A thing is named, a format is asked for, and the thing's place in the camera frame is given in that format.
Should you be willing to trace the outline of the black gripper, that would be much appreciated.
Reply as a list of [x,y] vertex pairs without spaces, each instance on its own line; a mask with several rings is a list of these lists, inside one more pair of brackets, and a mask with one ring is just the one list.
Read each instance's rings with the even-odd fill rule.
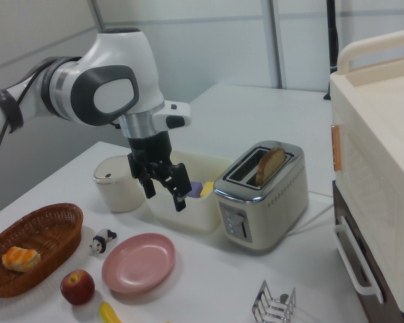
[[[172,146],[167,131],[142,139],[128,138],[131,153],[127,156],[131,175],[142,185],[146,197],[156,195],[154,178],[172,195],[177,212],[186,207],[185,198],[192,190],[191,181],[183,163],[172,164]],[[154,163],[150,176],[145,164]]]

